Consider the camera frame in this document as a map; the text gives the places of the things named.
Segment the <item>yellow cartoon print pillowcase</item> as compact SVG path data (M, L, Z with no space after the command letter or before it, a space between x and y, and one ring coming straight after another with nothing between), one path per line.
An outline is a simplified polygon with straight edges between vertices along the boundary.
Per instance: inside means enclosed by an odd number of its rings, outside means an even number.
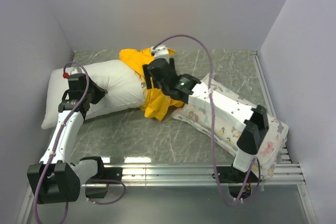
M164 95L161 89L152 88L147 90L142 66L154 60L150 48L140 51L136 49L122 49L119 53L119 59L135 72L140 81L144 95L144 105L140 106L140 109L144 111L146 118L155 118L161 121L167 115L171 106L181 108L184 105L182 101L173 100L169 96Z

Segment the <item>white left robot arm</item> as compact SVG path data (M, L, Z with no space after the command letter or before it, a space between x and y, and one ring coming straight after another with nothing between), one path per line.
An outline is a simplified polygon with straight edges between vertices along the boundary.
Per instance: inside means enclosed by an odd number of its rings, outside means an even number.
M27 177L37 204L74 202L81 185L91 180L100 183L106 170L99 156L84 157L71 167L74 141L92 104L98 103L106 91L84 73L68 75L68 90L58 106L57 126L50 144L38 164L30 165Z

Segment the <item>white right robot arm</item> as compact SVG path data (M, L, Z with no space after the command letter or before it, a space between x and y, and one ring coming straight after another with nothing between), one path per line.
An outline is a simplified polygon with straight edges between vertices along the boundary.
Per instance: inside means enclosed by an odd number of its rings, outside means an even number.
M234 101L190 74L178 75L172 58L169 61L158 58L142 68L148 89L159 88L174 100L211 111L212 116L219 116L241 132L231 175L237 182L248 178L249 168L269 130L266 109L261 105L252 107Z

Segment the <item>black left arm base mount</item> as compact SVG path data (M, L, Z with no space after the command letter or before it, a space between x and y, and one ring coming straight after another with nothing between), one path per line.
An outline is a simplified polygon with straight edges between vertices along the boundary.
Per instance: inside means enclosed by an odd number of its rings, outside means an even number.
M104 188L87 188L85 187L85 195L87 201L96 204L96 205L110 205L113 203L118 202L126 192L126 186L121 181L122 171L123 169L120 167L105 167L103 160L100 156L89 156L81 158L80 161L94 161L97 163L97 173L91 176L85 184L89 183L98 183L98 184L105 184ZM99 202L95 199L104 199L107 195L108 189L110 185L122 185L123 192L122 194L115 200L110 202Z

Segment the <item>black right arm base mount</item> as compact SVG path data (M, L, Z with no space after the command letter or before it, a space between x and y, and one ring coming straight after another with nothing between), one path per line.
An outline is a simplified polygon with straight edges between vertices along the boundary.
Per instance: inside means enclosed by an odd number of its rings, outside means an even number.
M217 166L217 176L221 184L233 184L233 186L228 187L228 191L233 198L236 198L240 192L240 186L242 184L247 173L243 173L233 166ZM241 194L242 200L247 200L254 196L260 189L260 176L256 176L253 172L250 172L246 185L244 186L243 192Z

